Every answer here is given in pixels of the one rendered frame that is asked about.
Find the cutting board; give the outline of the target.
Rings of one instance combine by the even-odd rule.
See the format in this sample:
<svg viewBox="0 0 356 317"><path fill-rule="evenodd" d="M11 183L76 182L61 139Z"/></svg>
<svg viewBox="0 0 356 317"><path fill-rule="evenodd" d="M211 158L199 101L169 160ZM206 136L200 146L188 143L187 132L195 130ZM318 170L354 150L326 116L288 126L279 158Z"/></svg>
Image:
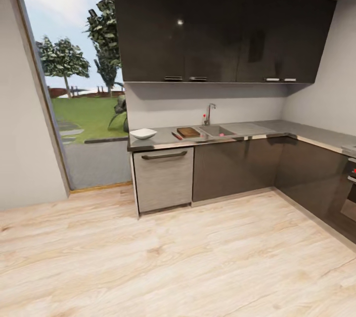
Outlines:
<svg viewBox="0 0 356 317"><path fill-rule="evenodd" d="M177 129L183 136L199 136L200 133L193 128L179 128Z"/></svg>

